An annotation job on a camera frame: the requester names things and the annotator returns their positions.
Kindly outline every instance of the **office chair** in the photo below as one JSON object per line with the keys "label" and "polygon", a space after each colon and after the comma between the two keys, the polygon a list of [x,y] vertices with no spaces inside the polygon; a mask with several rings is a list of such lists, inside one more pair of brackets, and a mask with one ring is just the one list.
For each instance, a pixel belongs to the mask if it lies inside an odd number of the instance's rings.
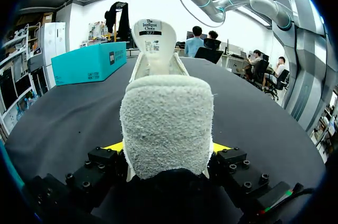
{"label": "office chair", "polygon": [[223,51],[217,50],[220,47],[221,41],[206,38],[204,39],[204,47],[199,47],[195,58],[206,59],[214,64],[217,64],[221,58]]}
{"label": "office chair", "polygon": [[285,83],[285,79],[288,76],[289,71],[285,70],[281,73],[281,75],[277,78],[277,84],[274,84],[274,82],[270,79],[267,79],[268,82],[270,82],[269,90],[265,90],[266,94],[271,94],[275,100],[275,97],[277,97],[277,101],[279,100],[277,96],[277,90],[282,90],[287,83]]}
{"label": "office chair", "polygon": [[255,65],[255,71],[252,74],[252,81],[249,81],[252,85],[254,85],[258,89],[262,89],[263,77],[266,69],[269,66],[269,62],[265,60],[259,61]]}

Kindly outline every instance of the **black table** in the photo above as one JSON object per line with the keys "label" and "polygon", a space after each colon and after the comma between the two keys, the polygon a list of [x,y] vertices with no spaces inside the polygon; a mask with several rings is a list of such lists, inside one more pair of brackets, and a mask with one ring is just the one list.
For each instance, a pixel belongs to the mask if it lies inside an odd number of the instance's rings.
{"label": "black table", "polygon": [[[248,160],[270,174],[270,184],[285,181],[291,186],[318,185],[324,163],[311,139],[299,124],[271,98],[251,84],[206,60],[182,58],[189,74],[205,80],[215,94],[214,142],[239,147]],[[55,87],[47,92],[17,123],[6,143],[8,154],[23,180],[51,173],[64,175],[78,169],[87,152],[122,140],[119,121],[121,100],[136,59],[103,82]],[[220,190],[228,223],[241,212]],[[94,214],[111,220],[112,195]],[[286,209],[283,220],[292,218],[308,196]]]}

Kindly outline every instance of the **white sneaker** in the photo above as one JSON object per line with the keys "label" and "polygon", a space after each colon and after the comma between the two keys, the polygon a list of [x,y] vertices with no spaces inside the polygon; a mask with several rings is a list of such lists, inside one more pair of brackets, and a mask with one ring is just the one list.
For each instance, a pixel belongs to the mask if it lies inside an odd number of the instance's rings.
{"label": "white sneaker", "polygon": [[169,24],[154,19],[140,20],[133,26],[132,35],[140,54],[129,82],[149,75],[189,75],[174,53],[176,33]]}
{"label": "white sneaker", "polygon": [[120,108],[127,181],[180,168],[199,175],[213,152],[211,88],[174,54],[169,24],[140,20],[132,34],[141,53]]}

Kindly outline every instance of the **bolt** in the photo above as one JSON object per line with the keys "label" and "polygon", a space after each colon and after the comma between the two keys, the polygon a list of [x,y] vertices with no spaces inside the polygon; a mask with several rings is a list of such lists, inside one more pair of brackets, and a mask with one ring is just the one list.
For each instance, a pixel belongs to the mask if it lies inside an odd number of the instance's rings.
{"label": "bolt", "polygon": [[83,183],[82,183],[82,186],[83,186],[84,188],[88,188],[88,187],[91,186],[91,184],[90,184],[90,182],[83,182]]}
{"label": "bolt", "polygon": [[73,174],[72,173],[68,173],[67,175],[65,175],[66,179],[72,179],[73,178]]}
{"label": "bolt", "polygon": [[243,187],[244,187],[244,189],[245,189],[246,192],[249,192],[251,190],[251,188],[252,188],[252,184],[250,182],[245,182],[243,184]]}
{"label": "bolt", "polygon": [[48,188],[47,189],[47,196],[50,196],[52,194],[52,189]]}
{"label": "bolt", "polygon": [[269,175],[268,174],[262,174],[262,176],[259,179],[260,184],[267,183],[269,181]]}
{"label": "bolt", "polygon": [[237,166],[235,164],[229,165],[230,174],[236,172]]}
{"label": "bolt", "polygon": [[86,168],[91,167],[91,161],[85,161],[85,162],[84,162],[84,166],[85,166]]}
{"label": "bolt", "polygon": [[248,169],[250,167],[250,162],[247,160],[243,161],[243,167],[244,169]]}

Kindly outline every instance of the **person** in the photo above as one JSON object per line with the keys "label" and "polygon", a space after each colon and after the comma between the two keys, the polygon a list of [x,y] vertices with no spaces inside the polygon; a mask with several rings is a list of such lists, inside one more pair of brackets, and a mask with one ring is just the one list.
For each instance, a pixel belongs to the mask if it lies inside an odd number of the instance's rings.
{"label": "person", "polygon": [[195,26],[192,28],[192,33],[194,34],[193,38],[190,38],[185,41],[185,54],[188,55],[190,58],[195,58],[196,52],[199,49],[199,47],[204,47],[204,42],[200,38],[202,35],[202,29],[201,27]]}
{"label": "person", "polygon": [[262,60],[261,54],[262,53],[259,50],[254,50],[253,55],[251,56],[253,57],[253,59],[251,58],[248,59],[249,64],[245,66],[244,68],[241,68],[241,69],[237,68],[236,71],[238,73],[244,72],[247,80],[251,80],[252,74],[255,72],[255,65],[257,65],[257,63]]}
{"label": "person", "polygon": [[[216,31],[212,30],[212,31],[209,32],[208,38],[217,39],[218,38],[218,33]],[[222,50],[221,44],[220,44],[220,46],[218,47],[217,50]],[[218,60],[217,65],[222,66],[222,56]]]}
{"label": "person", "polygon": [[265,84],[266,84],[266,79],[270,79],[273,81],[274,84],[277,84],[277,78],[281,75],[281,73],[285,69],[285,58],[284,57],[279,57],[278,63],[277,63],[277,68],[274,70],[274,74],[268,74],[264,73],[264,79],[263,79],[263,84],[262,84],[262,89],[265,89]]}

